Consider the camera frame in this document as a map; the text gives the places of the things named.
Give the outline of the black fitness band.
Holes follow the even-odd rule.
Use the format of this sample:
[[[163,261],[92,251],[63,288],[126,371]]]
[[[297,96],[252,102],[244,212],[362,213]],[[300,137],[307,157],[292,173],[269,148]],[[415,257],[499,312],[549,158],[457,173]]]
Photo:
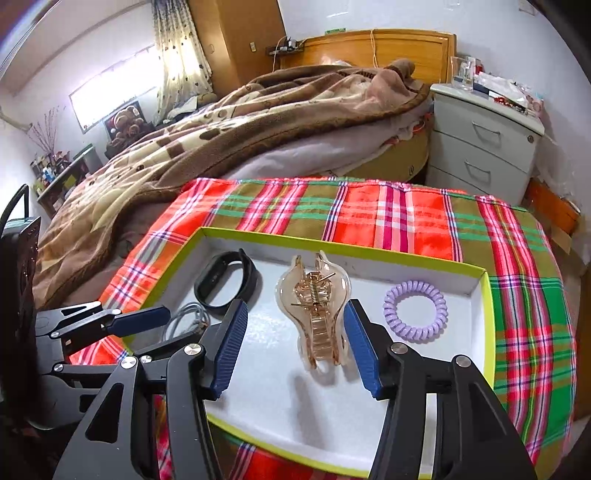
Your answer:
[[[236,284],[235,295],[225,303],[219,302],[219,294],[228,284],[231,276],[242,274]],[[249,303],[256,293],[259,271],[245,250],[226,251],[214,256],[195,280],[193,294],[202,308],[213,316],[221,317],[235,300]]]

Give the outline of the yellow-green shallow tray box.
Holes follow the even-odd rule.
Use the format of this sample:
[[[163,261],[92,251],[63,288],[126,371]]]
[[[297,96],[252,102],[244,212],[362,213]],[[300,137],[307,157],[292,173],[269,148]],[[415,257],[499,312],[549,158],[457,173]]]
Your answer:
[[[395,251],[221,228],[201,228],[155,283],[146,306],[171,310],[194,297],[193,285],[211,259],[243,250],[259,271],[249,322],[228,389],[207,404],[211,422],[239,439],[305,466],[342,476],[370,473],[387,405],[363,388],[354,362],[308,370],[297,350],[297,327],[276,303],[276,284],[294,257],[311,267],[324,252],[345,269],[352,295],[370,321],[384,322],[387,291],[422,280],[443,294],[449,321],[435,339],[418,342],[423,356],[468,356],[487,379],[495,373],[495,315],[485,269]]]

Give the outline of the brown patterned blanket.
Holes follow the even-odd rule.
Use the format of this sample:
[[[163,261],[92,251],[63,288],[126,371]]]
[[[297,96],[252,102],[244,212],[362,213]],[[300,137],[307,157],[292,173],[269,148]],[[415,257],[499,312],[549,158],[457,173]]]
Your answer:
[[[196,177],[221,178],[291,141],[381,120],[422,106],[430,87],[415,65],[310,65],[254,78],[211,106],[152,132],[76,186],[39,240],[35,306],[56,308],[95,275],[119,228],[143,204],[172,201]]]

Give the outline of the clear rose-gold hair claw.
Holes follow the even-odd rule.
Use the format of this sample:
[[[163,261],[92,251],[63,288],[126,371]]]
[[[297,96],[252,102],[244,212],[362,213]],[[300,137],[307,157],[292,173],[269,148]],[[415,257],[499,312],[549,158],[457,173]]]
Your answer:
[[[308,370],[321,362],[348,363],[344,309],[351,295],[348,273],[322,250],[315,253],[311,269],[305,268],[303,257],[294,256],[277,281],[276,304],[297,328],[298,354]]]

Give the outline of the low shelf with items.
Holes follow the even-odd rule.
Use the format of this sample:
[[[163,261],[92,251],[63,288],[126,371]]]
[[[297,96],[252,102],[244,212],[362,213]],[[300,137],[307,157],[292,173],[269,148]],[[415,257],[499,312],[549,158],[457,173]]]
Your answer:
[[[58,173],[49,174],[49,183],[37,194],[37,203],[52,219],[74,188],[103,166],[95,147],[88,144]]]

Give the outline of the teddy bear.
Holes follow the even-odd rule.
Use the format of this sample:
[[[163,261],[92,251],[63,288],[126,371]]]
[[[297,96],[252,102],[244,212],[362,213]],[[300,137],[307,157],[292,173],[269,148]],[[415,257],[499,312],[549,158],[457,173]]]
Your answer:
[[[112,119],[110,134],[115,138],[132,138],[137,136],[145,120],[135,106],[128,106],[118,111]]]

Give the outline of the orange box by cabinet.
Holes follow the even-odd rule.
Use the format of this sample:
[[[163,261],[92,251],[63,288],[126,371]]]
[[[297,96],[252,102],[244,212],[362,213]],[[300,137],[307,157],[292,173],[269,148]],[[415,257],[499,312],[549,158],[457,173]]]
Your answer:
[[[549,239],[569,254],[580,212],[566,199],[560,198],[544,182],[531,178],[523,198],[524,206],[538,219]]]

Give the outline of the dotted curtain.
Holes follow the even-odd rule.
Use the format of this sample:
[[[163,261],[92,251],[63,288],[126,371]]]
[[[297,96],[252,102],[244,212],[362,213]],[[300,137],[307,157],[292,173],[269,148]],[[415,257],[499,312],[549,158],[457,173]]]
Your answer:
[[[212,93],[212,69],[184,0],[150,2],[159,61],[159,89],[154,120],[163,121],[189,98]]]

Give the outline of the grey bedside drawer cabinet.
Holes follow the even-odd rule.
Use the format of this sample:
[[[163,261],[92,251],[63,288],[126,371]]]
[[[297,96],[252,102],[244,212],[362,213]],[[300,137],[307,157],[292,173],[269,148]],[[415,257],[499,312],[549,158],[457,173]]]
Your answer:
[[[431,86],[426,184],[521,203],[545,134],[540,120],[450,84]]]

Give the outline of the wooden wardrobe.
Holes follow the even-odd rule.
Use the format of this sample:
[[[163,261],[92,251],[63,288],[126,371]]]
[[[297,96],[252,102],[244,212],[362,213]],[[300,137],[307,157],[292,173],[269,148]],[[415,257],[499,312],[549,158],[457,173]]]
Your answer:
[[[276,0],[188,0],[187,4],[218,97],[270,73],[273,59],[266,49],[286,35]]]

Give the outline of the clutter on cabinet top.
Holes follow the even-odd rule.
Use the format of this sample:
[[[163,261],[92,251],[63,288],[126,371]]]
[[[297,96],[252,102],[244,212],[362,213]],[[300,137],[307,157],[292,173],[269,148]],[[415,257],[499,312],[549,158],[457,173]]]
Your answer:
[[[450,68],[452,84],[456,88],[482,94],[520,113],[541,117],[544,100],[529,86],[486,73],[483,64],[474,57],[452,56]]]

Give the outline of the wooden headboard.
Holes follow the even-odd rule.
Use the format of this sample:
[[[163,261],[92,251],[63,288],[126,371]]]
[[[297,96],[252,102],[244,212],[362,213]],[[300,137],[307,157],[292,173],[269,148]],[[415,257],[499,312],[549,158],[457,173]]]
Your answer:
[[[433,30],[372,29],[334,33],[301,41],[301,48],[277,57],[276,66],[332,64],[384,68],[397,59],[415,65],[414,77],[427,84],[451,80],[457,36]]]

